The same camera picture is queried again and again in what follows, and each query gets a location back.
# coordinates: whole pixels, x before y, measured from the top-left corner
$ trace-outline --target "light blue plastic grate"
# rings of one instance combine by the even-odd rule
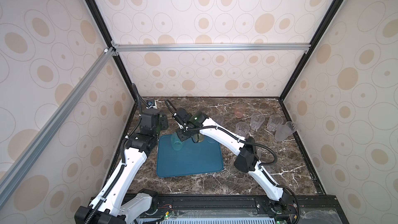
[[[138,224],[156,219],[140,219]],[[177,220],[164,220],[161,224],[275,224],[273,218],[269,217],[246,217],[246,218],[179,218]]]

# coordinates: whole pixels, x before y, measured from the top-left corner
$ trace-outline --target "brown marble surface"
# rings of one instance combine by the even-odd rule
[[[169,129],[162,131],[161,135],[172,134],[177,126],[170,112],[164,104],[163,97],[155,97],[158,109],[165,112],[169,120]],[[265,144],[278,155],[278,162],[271,165],[267,170],[274,179],[281,185],[290,187],[297,195],[315,195],[316,189],[311,181],[307,167],[300,154],[293,136],[288,137],[283,142],[276,142],[274,133],[266,129],[268,118],[272,114],[278,114],[286,121],[279,102],[276,99],[267,98],[199,98],[199,97],[170,97],[171,102],[178,108],[183,107],[187,112],[194,113],[201,110],[210,117],[220,114],[224,118],[223,127],[230,131],[235,131],[238,122],[250,124],[250,117],[255,112],[265,115],[266,120],[257,132],[251,135],[256,142]],[[234,106],[245,104],[246,112],[242,118],[234,116]],[[134,117],[132,127],[135,126],[138,117]],[[261,160],[269,161],[272,159],[270,154],[262,148]],[[147,188],[157,191],[160,194],[185,193],[185,194],[244,194],[244,195],[264,195],[264,190],[247,173],[238,171],[234,167],[235,155],[226,147],[221,145],[224,169],[217,173],[206,173],[189,175],[182,177],[160,178],[156,175],[157,166],[157,147],[154,148],[146,162],[137,172],[128,190],[129,193],[137,193],[140,189]]]

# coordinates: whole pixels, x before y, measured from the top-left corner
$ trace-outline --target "blue tray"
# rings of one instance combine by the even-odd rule
[[[205,136],[205,140],[196,144],[188,139],[179,151],[172,148],[171,135],[159,138],[156,166],[158,177],[219,172],[223,168],[220,144],[210,137]]]

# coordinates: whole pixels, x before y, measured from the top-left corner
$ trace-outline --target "wallpaper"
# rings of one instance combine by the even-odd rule
[[[111,59],[0,211],[0,224],[72,224],[100,191],[132,109]]]
[[[303,50],[121,52],[142,96],[275,97]]]
[[[0,0],[0,178],[104,46],[83,0]]]
[[[398,0],[347,0],[285,104],[351,224],[398,220]]]
[[[309,42],[332,0],[96,0],[116,43]]]

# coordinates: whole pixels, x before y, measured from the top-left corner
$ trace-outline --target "silver horizontal rail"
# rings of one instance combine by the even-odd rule
[[[308,50],[309,43],[264,44],[117,44],[116,52],[138,51],[228,51],[228,50]]]
[[[28,148],[25,150],[25,153],[23,153],[8,170],[0,184],[0,209],[4,206],[12,193],[21,183],[30,168],[46,148],[47,144],[51,141],[58,129],[61,127],[64,120],[69,116],[70,112],[72,112],[80,98],[82,98],[83,94],[87,91],[88,87],[90,87],[98,73],[105,66],[105,63],[114,54],[115,52],[111,47],[107,48],[107,52],[102,53],[102,55],[94,62],[85,76],[81,79],[81,81],[72,90],[67,99],[61,104],[60,107],[58,107],[58,109],[47,121],[46,125],[32,140]]]

